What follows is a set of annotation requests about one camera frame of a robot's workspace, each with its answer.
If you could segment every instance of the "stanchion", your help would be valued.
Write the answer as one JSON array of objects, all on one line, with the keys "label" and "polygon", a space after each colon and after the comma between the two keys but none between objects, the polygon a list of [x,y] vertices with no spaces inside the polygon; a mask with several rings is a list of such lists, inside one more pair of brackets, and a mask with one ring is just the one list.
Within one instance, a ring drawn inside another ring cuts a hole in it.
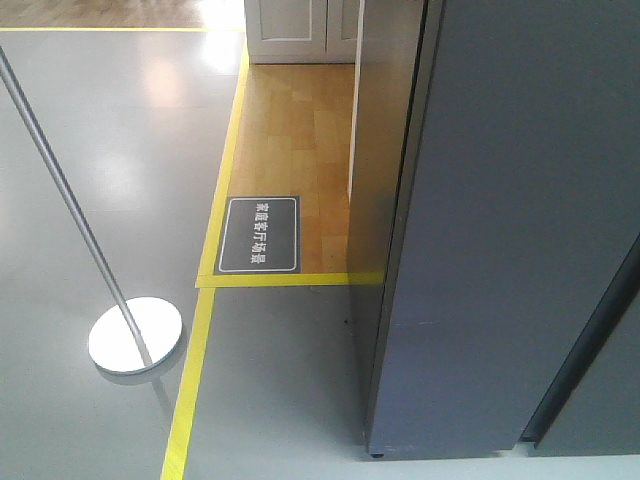
[{"label": "stanchion", "polygon": [[155,367],[171,354],[180,339],[180,313],[160,298],[125,301],[1,46],[0,76],[117,304],[98,319],[89,334],[91,358],[112,373],[131,374]]}]

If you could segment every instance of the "round base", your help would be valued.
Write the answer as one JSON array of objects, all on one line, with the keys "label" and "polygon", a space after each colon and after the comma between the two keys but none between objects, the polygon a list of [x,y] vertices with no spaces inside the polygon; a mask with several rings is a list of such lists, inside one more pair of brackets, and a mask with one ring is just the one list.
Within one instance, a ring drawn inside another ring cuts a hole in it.
[{"label": "round base", "polygon": [[89,355],[100,368],[130,375],[149,370],[171,354],[182,334],[178,309],[166,300],[140,297],[127,300],[151,356],[151,365],[142,361],[136,342],[120,308],[107,310],[89,333]]}]

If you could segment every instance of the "metal pole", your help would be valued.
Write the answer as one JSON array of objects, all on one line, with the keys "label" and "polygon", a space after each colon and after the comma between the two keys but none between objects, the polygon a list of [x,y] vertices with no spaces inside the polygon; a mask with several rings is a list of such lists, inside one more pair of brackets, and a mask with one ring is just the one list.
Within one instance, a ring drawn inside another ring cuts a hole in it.
[{"label": "metal pole", "polygon": [[33,142],[36,144],[36,147],[38,147],[38,150],[40,151],[42,160],[44,160],[45,165],[49,169],[49,173],[51,173],[53,181],[58,187],[58,190],[60,191],[60,194],[62,195],[65,203],[67,204],[67,207],[71,212],[71,216],[75,220],[76,225],[78,226],[78,229],[80,230],[80,233],[84,238],[84,241],[87,243],[87,247],[89,247],[89,251],[93,256],[93,259],[96,261],[96,264],[98,265],[100,273],[102,273],[104,281],[107,283],[107,286],[109,287],[113,298],[118,304],[118,307],[120,307],[122,316],[126,320],[127,325],[131,330],[131,334],[136,341],[136,345],[138,347],[140,355],[142,356],[144,365],[151,365],[151,356],[149,355],[147,346],[145,345],[142,334],[140,333],[140,328],[138,328],[138,325],[136,324],[133,315],[131,314],[131,310],[129,310],[129,307],[127,306],[127,302],[125,301],[124,296],[122,295],[122,291],[120,290],[120,287],[118,286],[118,283],[116,282],[116,279],[113,276],[111,269],[109,268],[109,264],[102,254],[102,250],[100,249],[100,246],[98,245],[98,242],[96,241],[96,238],[91,231],[91,227],[89,227],[87,219],[80,209],[80,205],[78,204],[78,201],[76,200],[76,197],[73,194],[73,191],[71,190],[71,187],[69,186],[69,183],[67,182],[67,179],[65,178],[64,173],[60,168],[60,165],[58,164],[58,160],[56,159],[53,150],[51,150],[51,146],[47,141],[47,137],[45,137],[42,128],[40,128],[38,120],[33,114],[33,110],[31,110],[31,106],[29,105],[29,102],[27,101],[27,98],[25,97],[24,92],[20,87],[20,83],[13,73],[11,64],[9,63],[9,60],[4,54],[4,50],[1,46],[0,76],[2,76],[2,80],[7,87],[9,95],[11,95],[13,103],[18,109],[18,112],[20,113],[25,126],[29,130]]}]

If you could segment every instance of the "parquet floor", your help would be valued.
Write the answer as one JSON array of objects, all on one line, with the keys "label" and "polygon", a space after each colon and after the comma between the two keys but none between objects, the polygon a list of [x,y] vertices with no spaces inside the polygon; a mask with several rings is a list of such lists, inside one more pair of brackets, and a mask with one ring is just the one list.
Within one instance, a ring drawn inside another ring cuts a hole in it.
[{"label": "parquet floor", "polygon": [[231,196],[299,195],[302,272],[346,271],[353,65],[251,65]]},{"label": "parquet floor", "polygon": [[2,0],[0,27],[243,28],[242,0]]}]

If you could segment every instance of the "gray floor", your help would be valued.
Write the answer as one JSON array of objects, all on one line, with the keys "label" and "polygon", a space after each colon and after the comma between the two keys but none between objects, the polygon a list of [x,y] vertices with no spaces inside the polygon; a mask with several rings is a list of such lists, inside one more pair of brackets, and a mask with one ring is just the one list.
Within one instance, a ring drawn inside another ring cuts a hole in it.
[{"label": "gray floor", "polygon": [[218,290],[185,478],[640,478],[639,456],[366,457],[348,318],[348,287]]},{"label": "gray floor", "polygon": [[[222,40],[0,33],[126,295],[187,330],[238,69]],[[113,302],[2,89],[0,286],[0,478],[158,479],[184,345],[138,384],[91,364]],[[640,478],[638,456],[367,459],[347,318],[346,287],[219,290],[186,478]]]},{"label": "gray floor", "polygon": [[[171,301],[188,335],[242,35],[4,32],[0,44],[125,295]],[[93,366],[87,336],[113,300],[4,87],[0,286],[0,478],[157,480],[184,344],[137,385]]]}]

